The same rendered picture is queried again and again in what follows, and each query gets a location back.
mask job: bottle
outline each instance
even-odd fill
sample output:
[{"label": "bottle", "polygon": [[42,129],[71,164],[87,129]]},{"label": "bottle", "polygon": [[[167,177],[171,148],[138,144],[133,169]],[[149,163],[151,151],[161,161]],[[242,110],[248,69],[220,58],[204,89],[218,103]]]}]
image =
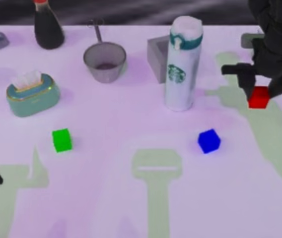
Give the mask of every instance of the bottle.
[{"label": "bottle", "polygon": [[202,39],[201,20],[179,16],[173,21],[165,81],[165,105],[172,111],[182,112],[192,107]]},{"label": "bottle", "polygon": [[35,3],[34,31],[38,45],[47,50],[58,48],[63,44],[65,37],[48,0],[33,1]]}]

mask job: white table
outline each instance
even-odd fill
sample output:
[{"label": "white table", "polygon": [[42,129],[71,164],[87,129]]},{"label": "white table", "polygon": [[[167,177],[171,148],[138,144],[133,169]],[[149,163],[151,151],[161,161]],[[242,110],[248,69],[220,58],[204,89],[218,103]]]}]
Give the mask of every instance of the white table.
[{"label": "white table", "polygon": [[[31,26],[0,30],[11,41],[0,51],[0,238],[146,238],[147,189],[131,171],[140,149],[182,158],[182,175],[169,186],[171,238],[282,238],[282,96],[249,110],[236,78],[223,77],[216,60],[250,61],[240,36],[258,27],[204,28],[195,106],[184,113],[165,108],[164,85],[146,61],[147,39],[167,35],[168,26],[101,27],[103,39],[128,54],[127,71],[109,85],[83,63],[93,28],[65,27],[67,40],[53,51],[37,46]],[[5,90],[10,78],[34,69],[54,78],[61,100],[17,118]],[[56,153],[51,132],[62,128],[74,148]],[[210,128],[222,144],[205,155],[196,140]]]}]

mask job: red object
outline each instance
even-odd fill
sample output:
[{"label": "red object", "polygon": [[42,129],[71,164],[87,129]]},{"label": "red object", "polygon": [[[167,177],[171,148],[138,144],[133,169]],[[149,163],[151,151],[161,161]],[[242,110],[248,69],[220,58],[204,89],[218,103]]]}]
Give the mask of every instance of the red object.
[{"label": "red object", "polygon": [[47,0],[33,0],[34,3],[45,3]]},{"label": "red object", "polygon": [[248,101],[249,108],[265,109],[270,100],[268,87],[256,86]]}]

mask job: green logo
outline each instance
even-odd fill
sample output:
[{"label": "green logo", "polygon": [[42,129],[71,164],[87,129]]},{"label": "green logo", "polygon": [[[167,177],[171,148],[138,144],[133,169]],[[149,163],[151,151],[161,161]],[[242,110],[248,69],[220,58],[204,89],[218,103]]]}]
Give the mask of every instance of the green logo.
[{"label": "green logo", "polygon": [[167,68],[168,68],[167,73],[171,81],[174,81],[176,83],[184,82],[186,73],[182,69],[180,69],[179,67],[176,67],[173,64],[169,64]]}]

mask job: dark bottle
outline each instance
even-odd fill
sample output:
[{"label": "dark bottle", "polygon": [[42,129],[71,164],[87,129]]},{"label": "dark bottle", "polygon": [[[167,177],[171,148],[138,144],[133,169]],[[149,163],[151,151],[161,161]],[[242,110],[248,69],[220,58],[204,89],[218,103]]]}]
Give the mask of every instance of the dark bottle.
[{"label": "dark bottle", "polygon": [[36,7],[34,30],[37,43],[47,50],[58,48],[63,44],[65,37],[48,0],[33,1]]}]

